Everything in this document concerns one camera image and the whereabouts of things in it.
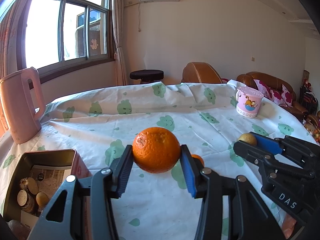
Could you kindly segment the small green-brown longan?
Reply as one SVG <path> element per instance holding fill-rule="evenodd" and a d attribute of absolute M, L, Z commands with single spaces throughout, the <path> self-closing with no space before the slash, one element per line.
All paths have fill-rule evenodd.
<path fill-rule="evenodd" d="M 252 133 L 244 133 L 240 135 L 238 141 L 243 141 L 252 146 L 257 146 L 257 139 Z"/>

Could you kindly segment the smooth oval orange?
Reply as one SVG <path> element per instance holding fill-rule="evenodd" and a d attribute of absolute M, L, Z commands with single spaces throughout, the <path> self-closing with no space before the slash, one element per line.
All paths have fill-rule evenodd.
<path fill-rule="evenodd" d="M 202 166 L 204 166 L 204 160 L 202 159 L 201 156 L 196 155 L 196 154 L 192 154 L 191 155 L 194 159 L 198 159 L 200 161 L 200 163 L 202 164 Z"/>

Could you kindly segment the large wrinkled mandarin orange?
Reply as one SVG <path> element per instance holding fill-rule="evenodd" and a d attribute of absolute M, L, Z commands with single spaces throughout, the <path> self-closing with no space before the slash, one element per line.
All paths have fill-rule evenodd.
<path fill-rule="evenodd" d="M 172 169 L 181 155 L 175 135 L 162 127 L 150 127 L 138 133 L 132 144 L 133 159 L 144 171 L 164 173 Z"/>

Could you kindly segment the printed paper leaflet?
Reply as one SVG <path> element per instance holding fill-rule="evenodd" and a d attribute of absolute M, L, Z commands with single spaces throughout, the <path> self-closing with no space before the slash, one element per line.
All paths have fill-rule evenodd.
<path fill-rule="evenodd" d="M 70 166 L 41 166 L 34 165 L 27 176 L 23 178 L 34 178 L 38 184 L 39 192 L 44 192 L 51 200 L 54 193 L 60 187 L 65 178 L 71 174 Z M 35 202 L 35 210 L 33 213 L 24 212 L 21 207 L 20 221 L 22 224 L 32 229 L 36 224 L 39 216 L 44 211 L 44 208 L 40 208 L 36 202 L 36 195 L 30 194 Z"/>

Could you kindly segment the floral pink cushion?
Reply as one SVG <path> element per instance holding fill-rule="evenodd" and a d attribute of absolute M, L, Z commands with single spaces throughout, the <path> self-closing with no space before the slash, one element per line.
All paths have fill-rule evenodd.
<path fill-rule="evenodd" d="M 282 85 L 281 92 L 279 92 L 276 89 L 268 87 L 267 84 L 261 80 L 254 79 L 254 81 L 259 92 L 261 92 L 264 97 L 278 106 L 292 107 L 293 96 L 284 85 Z"/>

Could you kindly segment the pink metal tin box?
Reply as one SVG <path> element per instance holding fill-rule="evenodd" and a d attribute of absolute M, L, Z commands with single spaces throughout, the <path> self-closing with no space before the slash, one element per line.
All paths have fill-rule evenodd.
<path fill-rule="evenodd" d="M 89 177 L 74 149 L 25 152 L 1 216 L 1 239 L 91 239 L 89 204 L 80 179 Z"/>

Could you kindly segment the pink cartoon cup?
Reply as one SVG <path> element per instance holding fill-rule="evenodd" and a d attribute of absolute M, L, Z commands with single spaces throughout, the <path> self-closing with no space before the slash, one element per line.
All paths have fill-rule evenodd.
<path fill-rule="evenodd" d="M 264 95 L 254 88 L 238 87 L 236 91 L 237 113 L 247 118 L 255 118 L 263 98 Z"/>

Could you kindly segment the brown leather sofa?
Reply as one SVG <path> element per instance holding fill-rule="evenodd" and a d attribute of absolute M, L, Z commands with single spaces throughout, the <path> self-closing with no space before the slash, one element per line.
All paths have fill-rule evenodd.
<path fill-rule="evenodd" d="M 249 72 L 240 74 L 236 80 L 260 91 L 265 98 L 291 113 L 299 121 L 308 115 L 308 111 L 298 103 L 291 85 L 282 79 L 261 72 Z"/>

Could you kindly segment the white cloud-print tablecloth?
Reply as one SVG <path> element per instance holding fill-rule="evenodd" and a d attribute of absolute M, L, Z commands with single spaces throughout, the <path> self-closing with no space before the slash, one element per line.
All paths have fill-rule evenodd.
<path fill-rule="evenodd" d="M 239 86 L 158 82 L 58 98 L 47 105 L 33 139 L 18 145 L 9 133 L 1 138 L 1 200 L 25 152 L 71 148 L 95 173 L 127 145 L 143 144 L 148 164 L 169 164 L 170 170 L 149 173 L 133 166 L 125 193 L 112 202 L 120 239 L 193 239 L 201 201 L 187 191 L 180 163 L 171 160 L 174 147 L 185 144 L 213 171 L 230 178 L 242 174 L 260 190 L 257 167 L 233 150 L 242 134 L 313 142 L 293 115 L 270 100 L 262 100 L 255 118 L 238 114 Z"/>

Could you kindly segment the pink electric kettle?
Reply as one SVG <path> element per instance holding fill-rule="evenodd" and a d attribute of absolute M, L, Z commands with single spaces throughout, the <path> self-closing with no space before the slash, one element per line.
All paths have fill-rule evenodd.
<path fill-rule="evenodd" d="M 16 144 L 27 142 L 40 131 L 45 110 L 37 69 L 26 68 L 1 79 L 1 123 Z"/>

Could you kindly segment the brown leather chair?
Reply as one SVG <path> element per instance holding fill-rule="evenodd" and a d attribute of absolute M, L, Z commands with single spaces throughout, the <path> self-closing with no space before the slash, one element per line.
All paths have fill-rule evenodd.
<path fill-rule="evenodd" d="M 222 79 L 210 64 L 189 62 L 183 69 L 181 82 L 221 84 Z"/>

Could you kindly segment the dark round stool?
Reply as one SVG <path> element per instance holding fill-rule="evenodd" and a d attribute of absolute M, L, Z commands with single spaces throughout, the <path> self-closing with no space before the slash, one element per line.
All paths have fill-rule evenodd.
<path fill-rule="evenodd" d="M 130 79 L 140 80 L 140 84 L 153 83 L 161 81 L 164 78 L 164 72 L 156 69 L 137 70 L 130 73 Z"/>

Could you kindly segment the brown framed window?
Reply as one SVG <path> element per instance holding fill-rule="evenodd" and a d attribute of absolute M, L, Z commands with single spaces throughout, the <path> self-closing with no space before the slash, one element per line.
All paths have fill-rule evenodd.
<path fill-rule="evenodd" d="M 113 60 L 111 0 L 26 0 L 18 27 L 17 69 L 42 83 Z"/>

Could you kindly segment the right pink curtain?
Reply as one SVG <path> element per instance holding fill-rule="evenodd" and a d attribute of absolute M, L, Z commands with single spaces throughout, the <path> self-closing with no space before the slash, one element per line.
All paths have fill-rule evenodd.
<path fill-rule="evenodd" d="M 124 86 L 128 84 L 127 68 L 125 66 L 125 57 L 122 48 L 123 42 L 123 18 L 124 18 L 124 0 L 111 0 L 112 27 L 114 44 L 116 45 L 114 59 L 116 61 L 116 84 Z"/>

